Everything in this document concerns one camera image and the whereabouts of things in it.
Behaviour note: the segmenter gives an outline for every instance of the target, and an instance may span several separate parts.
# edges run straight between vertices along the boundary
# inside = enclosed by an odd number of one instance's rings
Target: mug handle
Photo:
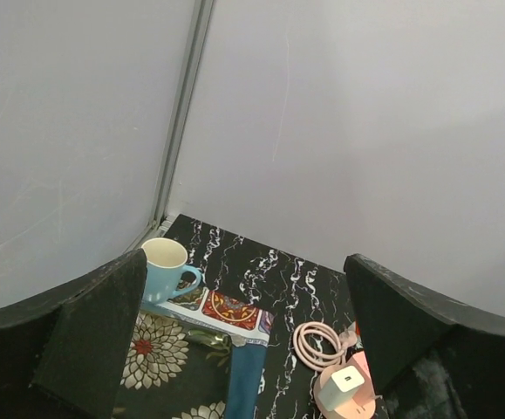
[[[193,273],[194,276],[196,277],[196,279],[194,280],[194,282],[192,283],[191,286],[187,286],[186,288],[183,288],[182,290],[174,290],[173,295],[171,296],[171,299],[176,299],[177,297],[180,297],[181,295],[184,295],[188,292],[192,292],[201,283],[201,272],[198,271],[197,268],[194,268],[193,266],[190,266],[189,264],[185,264],[184,266],[182,266],[182,271]]]

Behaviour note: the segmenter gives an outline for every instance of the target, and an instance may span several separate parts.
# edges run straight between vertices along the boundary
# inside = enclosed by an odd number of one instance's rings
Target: black marble tabletop
[[[275,314],[256,418],[322,417],[312,397],[317,373],[295,356],[291,338],[305,321],[338,333],[354,321],[344,273],[188,216],[178,216],[166,237],[187,248],[188,263],[202,269],[209,288]],[[374,417],[387,417],[381,400]]]

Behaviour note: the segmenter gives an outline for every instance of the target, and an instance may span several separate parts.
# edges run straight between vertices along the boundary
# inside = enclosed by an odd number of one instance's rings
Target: light blue mug
[[[144,301],[159,304],[168,299],[180,297],[191,292],[201,282],[201,273],[193,266],[187,265],[188,253],[182,244],[170,238],[152,238],[141,248],[147,257],[147,279],[144,290]],[[176,287],[181,282],[182,273],[192,272],[195,280],[191,286],[182,290]]]

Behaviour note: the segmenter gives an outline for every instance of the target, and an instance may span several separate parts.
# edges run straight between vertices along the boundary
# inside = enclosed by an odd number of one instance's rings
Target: pink object
[[[311,347],[305,339],[307,334],[317,334],[327,339],[333,348],[336,350],[335,354],[324,354]],[[338,335],[335,331],[318,321],[309,321],[303,323],[293,333],[293,346],[297,357],[304,362],[307,367],[312,368],[314,371],[322,372],[326,367],[332,365],[345,364],[345,352],[348,347],[357,343],[357,336],[355,333],[345,331]]]
[[[363,406],[364,404],[372,401],[376,398],[374,394],[374,387],[372,386],[371,373],[368,369],[368,363],[366,362],[365,352],[359,352],[354,354],[348,361],[347,366],[354,366],[365,379],[365,384],[357,390],[357,393],[353,396],[353,400]]]
[[[333,365],[322,371],[314,383],[314,400],[316,405],[326,419],[370,419],[376,411],[376,401],[370,400],[365,404],[358,403],[353,397],[350,401],[343,403],[331,412],[324,408],[324,405],[318,400],[318,394],[322,386],[330,379],[331,375],[341,369],[343,366]]]

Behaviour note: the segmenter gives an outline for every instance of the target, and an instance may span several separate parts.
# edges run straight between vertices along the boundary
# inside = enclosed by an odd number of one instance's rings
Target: wall
[[[219,0],[169,211],[505,315],[505,1]]]
[[[0,0],[0,307],[146,228],[193,8]]]

